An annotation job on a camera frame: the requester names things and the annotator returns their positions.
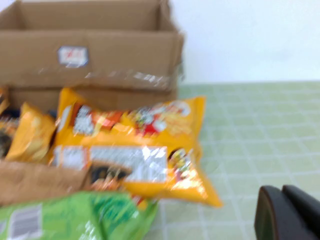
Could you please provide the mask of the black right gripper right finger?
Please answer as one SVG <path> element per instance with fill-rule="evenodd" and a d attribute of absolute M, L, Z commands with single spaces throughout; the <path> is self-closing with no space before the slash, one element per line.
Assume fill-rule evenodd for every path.
<path fill-rule="evenodd" d="M 320 201 L 294 185 L 284 185 L 282 192 L 292 202 L 312 231 L 320 230 Z"/>

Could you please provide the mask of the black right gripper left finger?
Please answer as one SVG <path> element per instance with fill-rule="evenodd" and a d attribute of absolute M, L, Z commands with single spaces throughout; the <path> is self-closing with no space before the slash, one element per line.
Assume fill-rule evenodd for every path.
<path fill-rule="evenodd" d="M 260 187 L 254 219 L 258 240 L 318 240 L 320 230 L 311 230 L 282 189 Z"/>

